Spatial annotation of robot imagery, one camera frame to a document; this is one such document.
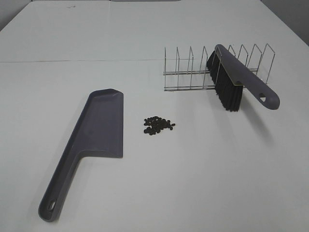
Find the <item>grey plastic dustpan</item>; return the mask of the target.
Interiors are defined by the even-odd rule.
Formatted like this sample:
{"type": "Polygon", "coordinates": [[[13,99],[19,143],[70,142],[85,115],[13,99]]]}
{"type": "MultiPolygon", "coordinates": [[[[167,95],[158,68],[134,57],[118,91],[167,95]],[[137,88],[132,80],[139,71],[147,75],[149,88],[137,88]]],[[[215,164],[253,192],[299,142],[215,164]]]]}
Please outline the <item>grey plastic dustpan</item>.
{"type": "Polygon", "coordinates": [[[58,219],[81,159],[123,157],[123,128],[123,93],[111,88],[90,93],[39,205],[41,219],[58,219]]]}

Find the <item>pile of coffee beans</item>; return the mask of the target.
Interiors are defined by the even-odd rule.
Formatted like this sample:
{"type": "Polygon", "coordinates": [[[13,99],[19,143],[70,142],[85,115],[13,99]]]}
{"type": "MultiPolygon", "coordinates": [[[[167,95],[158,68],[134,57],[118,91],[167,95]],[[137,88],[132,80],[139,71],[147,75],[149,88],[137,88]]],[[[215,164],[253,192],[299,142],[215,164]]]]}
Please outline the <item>pile of coffee beans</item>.
{"type": "Polygon", "coordinates": [[[144,124],[146,128],[143,130],[143,133],[149,135],[156,135],[160,133],[164,129],[173,130],[176,126],[175,123],[171,123],[170,120],[166,120],[165,118],[161,118],[158,116],[153,116],[144,119],[144,124]]]}

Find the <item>grey hand brush black bristles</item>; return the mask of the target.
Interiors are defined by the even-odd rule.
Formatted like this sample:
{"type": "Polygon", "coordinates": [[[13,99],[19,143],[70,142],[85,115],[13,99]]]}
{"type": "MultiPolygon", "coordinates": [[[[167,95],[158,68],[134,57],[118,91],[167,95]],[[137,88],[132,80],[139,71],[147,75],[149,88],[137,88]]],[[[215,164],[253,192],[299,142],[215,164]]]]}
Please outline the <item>grey hand brush black bristles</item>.
{"type": "Polygon", "coordinates": [[[223,45],[215,46],[206,66],[225,110],[239,110],[244,87],[267,109],[279,108],[278,95],[223,45]]]}

